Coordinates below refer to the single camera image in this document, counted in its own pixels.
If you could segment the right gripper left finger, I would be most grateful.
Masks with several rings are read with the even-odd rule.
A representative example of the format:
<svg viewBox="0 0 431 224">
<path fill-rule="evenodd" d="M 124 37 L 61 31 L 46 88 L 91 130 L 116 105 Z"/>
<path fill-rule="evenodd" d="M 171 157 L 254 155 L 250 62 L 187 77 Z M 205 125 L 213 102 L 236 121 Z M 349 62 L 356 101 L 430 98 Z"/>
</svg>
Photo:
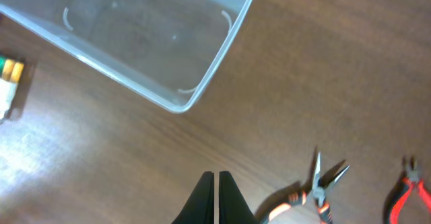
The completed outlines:
<svg viewBox="0 0 431 224">
<path fill-rule="evenodd" d="M 214 223 L 214 173 L 204 172 L 172 224 Z"/>
</svg>

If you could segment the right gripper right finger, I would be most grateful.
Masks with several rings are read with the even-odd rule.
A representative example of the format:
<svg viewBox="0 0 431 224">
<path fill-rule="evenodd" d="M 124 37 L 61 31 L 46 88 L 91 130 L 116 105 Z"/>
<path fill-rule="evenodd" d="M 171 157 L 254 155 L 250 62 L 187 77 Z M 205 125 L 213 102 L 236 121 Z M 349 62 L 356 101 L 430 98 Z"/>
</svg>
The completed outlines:
<svg viewBox="0 0 431 224">
<path fill-rule="evenodd" d="M 220 172 L 219 224 L 259 224 L 229 171 Z"/>
</svg>

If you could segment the long nose pliers orange black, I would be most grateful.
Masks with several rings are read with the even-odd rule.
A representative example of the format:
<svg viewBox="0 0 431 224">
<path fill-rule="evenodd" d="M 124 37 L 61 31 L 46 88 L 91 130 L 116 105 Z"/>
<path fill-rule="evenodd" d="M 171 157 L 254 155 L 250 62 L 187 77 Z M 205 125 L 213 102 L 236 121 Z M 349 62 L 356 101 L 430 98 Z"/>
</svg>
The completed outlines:
<svg viewBox="0 0 431 224">
<path fill-rule="evenodd" d="M 321 152 L 317 151 L 312 165 L 310 184 L 276 200 L 263 211 L 259 222 L 264 224 L 270 223 L 288 210 L 305 205 L 307 198 L 311 196 L 317 209 L 319 222 L 333 224 L 333 214 L 331 212 L 328 195 L 349 169 L 350 165 L 345 166 L 341 170 L 337 168 L 331 178 L 326 181 L 321 171 Z"/>
</svg>

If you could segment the clear plastic container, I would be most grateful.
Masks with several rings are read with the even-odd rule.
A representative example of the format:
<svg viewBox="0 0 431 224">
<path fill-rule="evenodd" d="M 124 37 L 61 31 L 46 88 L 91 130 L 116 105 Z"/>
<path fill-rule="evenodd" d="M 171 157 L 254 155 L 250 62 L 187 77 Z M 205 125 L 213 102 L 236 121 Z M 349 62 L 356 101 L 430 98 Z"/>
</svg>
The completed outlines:
<svg viewBox="0 0 431 224">
<path fill-rule="evenodd" d="M 1 13 L 165 110 L 201 97 L 253 0 L 1 0 Z"/>
</svg>

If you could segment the red diagonal cutters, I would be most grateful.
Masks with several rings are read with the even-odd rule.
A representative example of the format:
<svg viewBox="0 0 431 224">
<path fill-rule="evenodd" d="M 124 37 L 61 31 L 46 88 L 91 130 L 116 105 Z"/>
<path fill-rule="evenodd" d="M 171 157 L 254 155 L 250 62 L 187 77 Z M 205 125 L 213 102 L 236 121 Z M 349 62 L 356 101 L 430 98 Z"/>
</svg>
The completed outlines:
<svg viewBox="0 0 431 224">
<path fill-rule="evenodd" d="M 390 197 L 385 209 L 384 222 L 386 224 L 399 223 L 399 214 L 414 190 L 417 190 L 419 197 L 427 207 L 428 212 L 430 212 L 430 191 L 425 185 L 418 160 L 411 157 L 403 165 L 403 175 L 398 181 L 395 193 Z"/>
</svg>

